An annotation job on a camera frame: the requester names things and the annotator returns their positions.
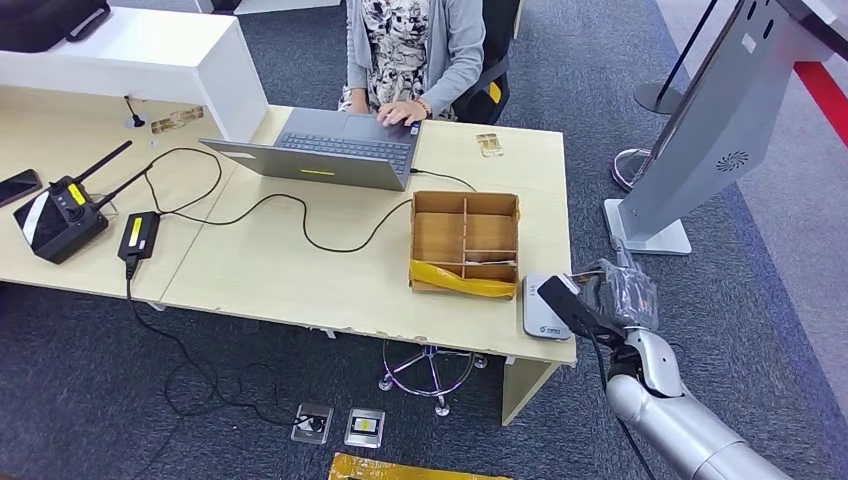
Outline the person's left hand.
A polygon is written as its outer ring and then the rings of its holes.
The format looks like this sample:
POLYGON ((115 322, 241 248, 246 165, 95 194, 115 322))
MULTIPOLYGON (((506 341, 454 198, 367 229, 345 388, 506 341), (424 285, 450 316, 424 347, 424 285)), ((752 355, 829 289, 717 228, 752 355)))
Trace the person's left hand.
POLYGON ((377 120, 385 127, 397 124, 411 126, 415 122, 427 119, 431 108, 422 99, 392 102, 382 105, 377 120))

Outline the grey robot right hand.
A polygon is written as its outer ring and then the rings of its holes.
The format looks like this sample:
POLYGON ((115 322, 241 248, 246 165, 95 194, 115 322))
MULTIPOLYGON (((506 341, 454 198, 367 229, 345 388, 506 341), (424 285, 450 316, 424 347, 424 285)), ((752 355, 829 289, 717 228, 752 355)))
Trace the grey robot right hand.
POLYGON ((578 298, 587 313, 581 325, 595 335, 616 335, 625 331, 659 327, 657 287, 633 258, 624 242, 612 236, 616 261, 600 258, 583 272, 573 274, 580 288, 578 298))

